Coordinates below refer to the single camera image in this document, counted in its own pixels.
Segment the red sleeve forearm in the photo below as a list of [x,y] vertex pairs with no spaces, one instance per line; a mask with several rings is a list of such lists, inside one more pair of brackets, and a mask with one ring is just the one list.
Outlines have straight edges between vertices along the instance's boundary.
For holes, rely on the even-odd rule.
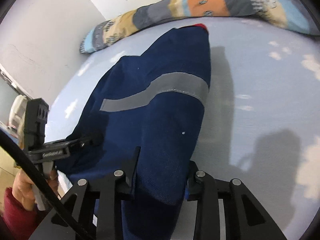
[[1,215],[1,239],[29,239],[44,217],[46,211],[27,211],[12,195],[12,187],[4,193],[4,211]]

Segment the person's left hand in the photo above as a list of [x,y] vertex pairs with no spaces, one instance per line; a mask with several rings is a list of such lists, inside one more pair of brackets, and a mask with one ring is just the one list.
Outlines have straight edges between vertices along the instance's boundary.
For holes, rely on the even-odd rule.
[[[55,195],[58,196],[59,182],[56,170],[51,171],[47,183],[53,190]],[[32,185],[34,185],[33,181],[22,169],[20,169],[16,174],[12,186],[12,195],[18,202],[22,204],[23,208],[27,211],[33,211],[36,204]]]

